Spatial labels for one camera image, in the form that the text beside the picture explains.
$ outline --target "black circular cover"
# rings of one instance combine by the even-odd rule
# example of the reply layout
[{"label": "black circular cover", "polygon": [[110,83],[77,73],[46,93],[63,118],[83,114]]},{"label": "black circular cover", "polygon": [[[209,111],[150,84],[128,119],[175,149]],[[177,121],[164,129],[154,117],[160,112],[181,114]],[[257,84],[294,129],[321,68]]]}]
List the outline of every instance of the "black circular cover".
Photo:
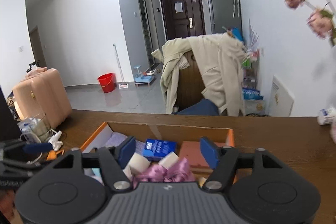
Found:
[{"label": "black circular cover", "polygon": [[286,168],[253,172],[238,180],[228,195],[235,211],[257,224],[310,223],[320,205],[315,186]]},{"label": "black circular cover", "polygon": [[74,224],[87,220],[104,205],[105,188],[95,179],[67,169],[49,172],[37,175],[18,190],[15,206],[25,220]]}]

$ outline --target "beige coat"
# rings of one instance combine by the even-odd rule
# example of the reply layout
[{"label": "beige coat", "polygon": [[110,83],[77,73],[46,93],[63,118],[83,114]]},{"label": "beige coat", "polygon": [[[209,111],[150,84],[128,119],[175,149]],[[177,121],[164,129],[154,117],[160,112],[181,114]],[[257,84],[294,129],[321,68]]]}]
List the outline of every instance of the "beige coat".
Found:
[{"label": "beige coat", "polygon": [[191,49],[206,87],[203,97],[211,100],[220,113],[225,109],[229,116],[238,116],[239,110],[244,113],[241,64],[247,55],[243,44],[227,34],[176,38],[162,47],[163,57],[159,50],[152,53],[164,63],[160,85],[166,113],[173,112],[176,102],[180,60]]}]

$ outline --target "brown tabletop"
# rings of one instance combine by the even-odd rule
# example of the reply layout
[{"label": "brown tabletop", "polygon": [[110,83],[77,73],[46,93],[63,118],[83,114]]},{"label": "brown tabletop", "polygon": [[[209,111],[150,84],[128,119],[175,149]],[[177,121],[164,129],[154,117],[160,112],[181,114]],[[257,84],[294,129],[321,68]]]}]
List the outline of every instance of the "brown tabletop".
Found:
[{"label": "brown tabletop", "polygon": [[172,124],[233,128],[236,147],[253,152],[263,147],[316,185],[321,205],[314,223],[332,224],[336,215],[336,145],[330,126],[316,117],[207,117],[74,110],[59,127],[66,134],[64,148],[80,147],[104,122]]}]

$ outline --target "refrigerator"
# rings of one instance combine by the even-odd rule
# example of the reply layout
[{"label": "refrigerator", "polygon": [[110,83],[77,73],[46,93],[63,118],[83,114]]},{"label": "refrigerator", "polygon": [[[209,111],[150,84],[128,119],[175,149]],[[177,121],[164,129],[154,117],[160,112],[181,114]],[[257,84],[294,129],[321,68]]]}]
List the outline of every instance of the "refrigerator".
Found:
[{"label": "refrigerator", "polygon": [[242,16],[240,0],[236,0],[235,16],[233,17],[234,0],[208,0],[212,33],[225,33],[222,27],[238,28],[242,33]]}]

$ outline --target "red bucket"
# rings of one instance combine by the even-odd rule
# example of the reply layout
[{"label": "red bucket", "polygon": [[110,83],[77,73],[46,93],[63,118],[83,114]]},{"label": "red bucket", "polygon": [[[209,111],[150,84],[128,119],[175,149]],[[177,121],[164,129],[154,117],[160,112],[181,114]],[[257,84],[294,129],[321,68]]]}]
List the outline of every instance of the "red bucket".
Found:
[{"label": "red bucket", "polygon": [[115,80],[114,73],[107,73],[105,75],[98,77],[99,84],[101,88],[103,89],[104,93],[109,93],[116,88],[114,84],[114,80]]}]

